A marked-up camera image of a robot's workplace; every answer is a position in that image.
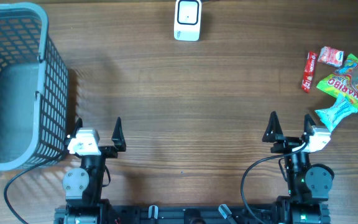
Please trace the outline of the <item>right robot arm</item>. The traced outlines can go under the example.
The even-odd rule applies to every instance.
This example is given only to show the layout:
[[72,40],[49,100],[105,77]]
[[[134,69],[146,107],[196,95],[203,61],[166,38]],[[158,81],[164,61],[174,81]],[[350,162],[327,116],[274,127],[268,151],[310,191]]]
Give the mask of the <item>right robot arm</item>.
[[280,170],[287,182],[288,195],[277,197],[268,223],[329,223],[329,191],[334,172],[324,164],[312,164],[310,154],[321,151],[331,140],[331,132],[317,126],[305,115],[300,137],[283,134],[276,112],[271,112],[263,142],[271,142],[271,153],[278,154],[284,165]]

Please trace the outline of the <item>small red white box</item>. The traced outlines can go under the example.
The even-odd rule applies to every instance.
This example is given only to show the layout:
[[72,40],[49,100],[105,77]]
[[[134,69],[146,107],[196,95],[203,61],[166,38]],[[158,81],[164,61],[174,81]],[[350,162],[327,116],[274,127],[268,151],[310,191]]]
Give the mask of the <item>small red white box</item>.
[[318,57],[318,62],[334,67],[340,67],[343,63],[343,60],[344,51],[328,46],[324,46],[320,50],[320,54]]

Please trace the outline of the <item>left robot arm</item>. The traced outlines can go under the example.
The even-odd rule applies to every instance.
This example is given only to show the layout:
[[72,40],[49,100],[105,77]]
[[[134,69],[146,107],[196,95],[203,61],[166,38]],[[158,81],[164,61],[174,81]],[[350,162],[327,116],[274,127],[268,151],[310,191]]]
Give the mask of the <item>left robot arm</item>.
[[111,146],[99,145],[99,134],[94,128],[83,127],[79,118],[74,130],[64,142],[70,154],[81,159],[78,168],[69,170],[62,180],[67,205],[55,212],[54,222],[59,224],[117,224],[121,219],[108,199],[102,199],[104,175],[111,180],[107,159],[116,159],[126,151],[121,118],[117,118],[111,137]]

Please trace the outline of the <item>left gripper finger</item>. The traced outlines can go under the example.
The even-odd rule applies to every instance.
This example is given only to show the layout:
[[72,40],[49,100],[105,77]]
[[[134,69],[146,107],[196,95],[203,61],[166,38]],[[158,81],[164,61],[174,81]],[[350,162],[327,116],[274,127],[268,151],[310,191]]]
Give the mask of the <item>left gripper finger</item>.
[[115,123],[114,131],[112,133],[111,141],[115,146],[125,146],[126,141],[124,139],[124,133],[122,130],[121,118],[118,117]]
[[83,127],[83,120],[81,118],[78,118],[75,122],[73,131],[67,135],[67,139],[74,138],[76,136],[76,133],[78,132],[78,130],[82,127]]

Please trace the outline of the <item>red stick packet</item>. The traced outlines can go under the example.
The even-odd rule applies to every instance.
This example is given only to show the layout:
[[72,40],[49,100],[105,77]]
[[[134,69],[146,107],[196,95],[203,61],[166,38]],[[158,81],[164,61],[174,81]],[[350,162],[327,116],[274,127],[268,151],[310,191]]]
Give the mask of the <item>red stick packet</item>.
[[316,66],[317,59],[318,59],[317,53],[314,53],[312,51],[308,52],[308,57],[307,57],[305,69],[303,72],[302,83],[301,83],[301,89],[305,93],[310,92],[311,83],[312,83],[314,73],[315,73],[315,66]]

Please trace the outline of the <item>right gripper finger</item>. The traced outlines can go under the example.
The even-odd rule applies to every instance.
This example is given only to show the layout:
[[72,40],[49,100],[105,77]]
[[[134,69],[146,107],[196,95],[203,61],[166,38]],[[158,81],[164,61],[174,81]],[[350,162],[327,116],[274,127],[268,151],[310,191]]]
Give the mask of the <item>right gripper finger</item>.
[[316,123],[309,114],[304,117],[304,135],[313,135]]
[[278,120],[277,112],[273,111],[270,114],[267,129],[262,136],[263,142],[279,142],[283,140],[283,131]]

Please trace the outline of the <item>teal tissue packet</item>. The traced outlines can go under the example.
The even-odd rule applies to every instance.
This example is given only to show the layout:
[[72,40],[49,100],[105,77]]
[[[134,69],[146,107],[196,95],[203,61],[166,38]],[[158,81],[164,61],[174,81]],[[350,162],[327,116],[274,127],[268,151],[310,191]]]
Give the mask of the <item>teal tissue packet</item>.
[[321,122],[331,133],[336,126],[347,116],[357,113],[358,109],[342,94],[338,95],[337,100],[330,108],[315,110]]

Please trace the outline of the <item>Haribo gummy candy bag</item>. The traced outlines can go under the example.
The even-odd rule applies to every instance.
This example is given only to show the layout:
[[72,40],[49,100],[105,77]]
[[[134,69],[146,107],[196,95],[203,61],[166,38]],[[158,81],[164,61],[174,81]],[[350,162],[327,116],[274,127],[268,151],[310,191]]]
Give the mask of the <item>Haribo gummy candy bag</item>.
[[344,95],[358,109],[358,58],[349,54],[343,65],[322,79],[316,87],[335,98]]

